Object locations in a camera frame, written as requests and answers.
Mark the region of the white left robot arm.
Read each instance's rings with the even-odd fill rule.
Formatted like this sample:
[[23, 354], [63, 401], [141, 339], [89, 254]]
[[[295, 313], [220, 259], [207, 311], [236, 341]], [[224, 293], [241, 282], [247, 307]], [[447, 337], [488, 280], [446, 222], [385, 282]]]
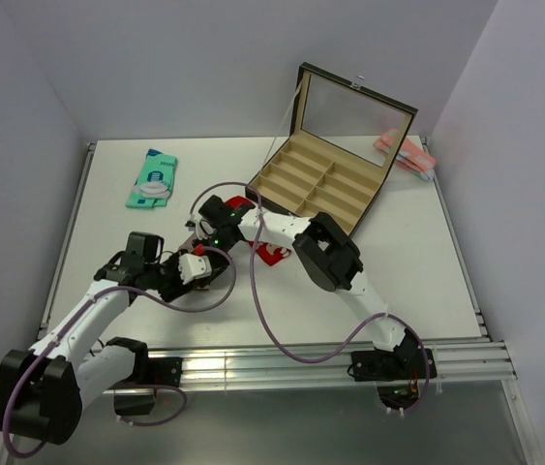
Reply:
[[166, 259], [163, 245], [157, 235], [130, 233], [125, 249], [96, 272], [82, 300], [58, 326], [29, 349], [4, 356], [0, 432], [10, 454], [25, 455], [14, 447], [14, 435], [41, 446], [65, 443], [83, 410], [110, 388], [162, 388], [146, 343], [114, 337], [97, 353], [93, 346], [138, 297], [172, 309], [175, 299], [235, 268], [229, 247], [218, 239], [199, 241]]

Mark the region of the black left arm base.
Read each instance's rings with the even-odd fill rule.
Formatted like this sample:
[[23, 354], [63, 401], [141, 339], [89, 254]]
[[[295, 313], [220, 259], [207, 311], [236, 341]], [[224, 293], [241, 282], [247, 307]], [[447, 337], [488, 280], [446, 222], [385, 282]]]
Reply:
[[[178, 418], [188, 405], [187, 394], [180, 388], [182, 373], [182, 357], [151, 358], [140, 376], [115, 386], [115, 415], [138, 427], [158, 426]], [[166, 418], [154, 418], [154, 410], [170, 397], [176, 398], [173, 411]]]

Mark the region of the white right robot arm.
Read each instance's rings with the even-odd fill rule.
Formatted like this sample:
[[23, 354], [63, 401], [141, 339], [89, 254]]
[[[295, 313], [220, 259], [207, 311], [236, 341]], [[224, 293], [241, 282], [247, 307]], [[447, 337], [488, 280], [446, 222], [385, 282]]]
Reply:
[[[391, 380], [413, 373], [423, 373], [425, 378], [431, 376], [423, 341], [406, 322], [389, 312], [389, 306], [364, 271], [358, 247], [330, 214], [299, 218], [265, 211], [260, 204], [251, 202], [232, 207], [216, 195], [205, 201], [198, 214], [213, 230], [206, 237], [208, 243], [218, 243], [223, 250], [238, 241], [252, 243], [249, 279], [253, 302], [265, 333], [283, 355], [302, 364], [324, 363], [339, 355], [362, 329], [373, 325], [370, 340], [377, 358], [381, 359], [381, 365], [376, 367], [378, 374], [386, 374]], [[321, 290], [336, 295], [361, 320], [331, 354], [304, 358], [292, 353], [273, 333], [257, 289], [255, 257], [262, 242], [291, 250], [311, 281]]]

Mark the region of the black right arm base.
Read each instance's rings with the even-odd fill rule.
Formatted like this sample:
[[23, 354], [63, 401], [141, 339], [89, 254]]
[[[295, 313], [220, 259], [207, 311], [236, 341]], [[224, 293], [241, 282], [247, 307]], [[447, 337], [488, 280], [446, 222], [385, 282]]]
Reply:
[[347, 373], [356, 383], [376, 383], [378, 398], [385, 408], [404, 413], [420, 399], [419, 385], [426, 380], [426, 374], [431, 381], [438, 376], [432, 351], [427, 349], [426, 353], [427, 362], [421, 351], [406, 361], [376, 349], [354, 351], [350, 353]]

